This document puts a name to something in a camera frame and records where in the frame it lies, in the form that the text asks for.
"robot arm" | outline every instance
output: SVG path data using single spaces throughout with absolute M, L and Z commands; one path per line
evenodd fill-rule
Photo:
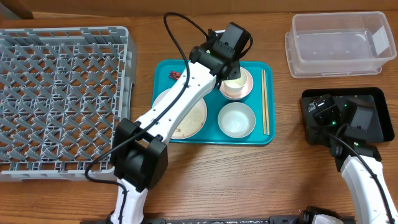
M 158 183 L 167 168 L 167 144 L 177 126 L 193 106 L 221 81 L 240 77 L 239 59 L 252 45 L 250 33 L 233 22 L 223 33 L 212 30 L 209 30 L 209 33 L 206 42 L 194 47 L 190 53 L 189 80 L 185 69 L 159 103 L 136 122 L 123 119 L 116 128 L 114 147 L 153 124 L 140 139 L 123 144 L 111 155 L 111 162 L 115 166 L 114 174 L 118 182 L 127 188 L 124 205 L 124 191 L 119 187 L 116 209 L 110 218 L 113 224 L 140 224 L 144 218 L 142 211 L 147 191 Z M 251 44 L 243 51 L 248 40 Z M 180 98 L 166 110 L 183 88 L 185 89 Z M 159 117 L 159 121 L 154 124 L 154 120 Z M 141 139 L 149 145 L 144 147 L 139 144 L 138 141 Z
M 398 220 L 397 210 L 384 181 L 381 162 L 372 157 L 362 156 L 362 158 L 377 175 L 377 179 L 380 181 L 386 194 L 392 217 Z M 389 223 L 380 191 L 374 179 L 369 175 L 369 172 L 359 159 L 348 156 L 341 168 L 341 174 L 351 193 L 358 223 Z
M 148 133 L 151 136 L 162 136 L 162 142 L 168 144 L 173 135 L 174 130 L 180 124 L 185 115 L 192 109 L 195 104 L 202 99 L 205 95 L 209 94 L 215 86 L 216 77 L 210 74 L 209 68 L 206 68 L 200 63 L 189 62 L 191 80 L 188 87 L 176 104 L 160 119 L 159 123 L 150 130 Z M 187 81 L 187 70 L 181 74 L 170 91 L 162 98 L 146 114 L 137 119 L 140 122 L 140 127 L 145 128 L 153 121 L 169 104 L 175 99 L 183 87 L 183 83 Z M 123 209 L 123 223 L 125 224 L 140 224 L 143 220 L 143 209 L 147 189 L 142 192 L 137 191 L 136 187 L 126 179 L 118 179 L 128 190 L 126 205 Z M 119 187 L 118 200 L 116 202 L 116 209 L 111 216 L 113 223 L 118 223 L 119 214 L 121 212 L 121 205 L 123 201 L 123 189 Z

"teal tray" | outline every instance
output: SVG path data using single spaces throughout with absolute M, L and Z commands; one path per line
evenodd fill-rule
M 218 113 L 228 103 L 233 101 L 226 99 L 218 89 L 207 94 L 204 99 L 207 104 L 207 119 L 202 129 L 196 135 L 182 140 L 172 139 L 170 142 L 185 142 L 199 144 L 244 144 L 265 145 L 269 144 L 275 136 L 275 108 L 274 108 L 274 84 L 270 66 L 262 62 L 241 62 L 241 66 L 247 69 L 253 76 L 254 86 L 250 94 L 239 100 L 248 105 L 256 115 L 256 126 L 253 132 L 245 138 L 235 139 L 225 135 L 218 126 Z M 160 62 L 155 70 L 154 91 L 152 104 L 156 97 L 164 90 L 171 88 L 175 80 L 169 78 L 171 71 L 182 73 L 185 69 L 183 60 L 164 60 Z M 267 74 L 267 95 L 270 135 L 264 135 L 262 122 L 262 97 L 261 97 L 261 70 Z

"wooden surface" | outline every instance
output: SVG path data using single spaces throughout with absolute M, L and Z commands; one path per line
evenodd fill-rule
M 348 188 L 323 146 L 305 142 L 299 107 L 309 88 L 376 86 L 384 91 L 394 127 L 398 127 L 398 60 L 379 75 L 352 78 L 294 79 L 287 67 L 284 35 L 294 14 L 195 16 L 204 29 L 224 29 L 230 21 L 246 28 L 254 45 L 244 60 L 268 63 L 274 72 L 276 136 L 268 146 L 169 144 L 169 168 L 147 197 L 151 217 L 243 218 L 299 214 L 307 205 L 354 215 Z M 398 11 L 386 12 L 398 37 Z M 180 58 L 161 17 L 114 17 L 3 21 L 2 28 L 126 26 L 138 48 L 132 118 L 150 108 L 156 65 Z M 186 52 L 204 41 L 189 23 L 170 18 L 170 27 Z M 398 205 L 398 140 L 377 145 L 384 177 Z M 115 186 L 91 182 L 30 180 L 0 184 L 0 223 L 78 223 L 105 218 L 114 209 Z
M 262 12 L 382 11 L 398 10 L 396 0 L 0 0 L 21 12 L 92 16 L 161 16 L 173 11 L 184 15 Z

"black tray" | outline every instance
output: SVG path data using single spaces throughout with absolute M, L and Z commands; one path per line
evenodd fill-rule
M 376 87 L 305 90 L 300 99 L 303 123 L 305 127 L 316 126 L 313 116 L 308 112 L 307 105 L 311 103 L 314 98 L 325 94 L 330 94 L 333 97 L 340 110 L 343 109 L 345 101 L 352 97 L 357 97 L 374 104 L 377 113 L 375 113 L 375 116 L 372 118 L 367 142 L 376 143 L 392 141 L 395 138 L 386 98 L 383 91 Z M 310 128 L 305 128 L 307 142 L 312 145 L 319 144 L 319 142 L 316 142 L 316 140 L 311 137 L 314 132 L 316 131 Z

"white plate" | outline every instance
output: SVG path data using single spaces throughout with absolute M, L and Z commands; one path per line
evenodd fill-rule
M 157 96 L 157 98 L 154 101 L 154 104 L 152 105 L 152 107 L 154 107 L 165 95 L 166 93 L 169 91 L 170 89 L 166 89 L 165 91 L 163 91 L 159 96 Z M 204 120 L 201 122 L 201 126 L 198 126 L 198 128 L 193 129 L 192 131 L 190 131 L 189 133 L 184 133 L 183 136 L 176 136 L 175 133 L 173 133 L 172 135 L 172 139 L 186 139 L 189 137 L 194 136 L 197 132 L 199 132 L 201 130 L 201 128 L 203 127 L 203 125 L 205 125 L 206 122 L 206 118 L 207 118 L 207 105 L 205 103 L 204 99 L 200 99 L 198 101 L 198 103 L 195 104 L 195 106 L 193 106 L 192 109 L 194 108 L 201 108 L 202 112 L 204 113 Z M 181 123 L 186 123 L 189 122 L 186 119 L 189 119 L 188 114 L 186 115 L 186 117 L 181 121 Z

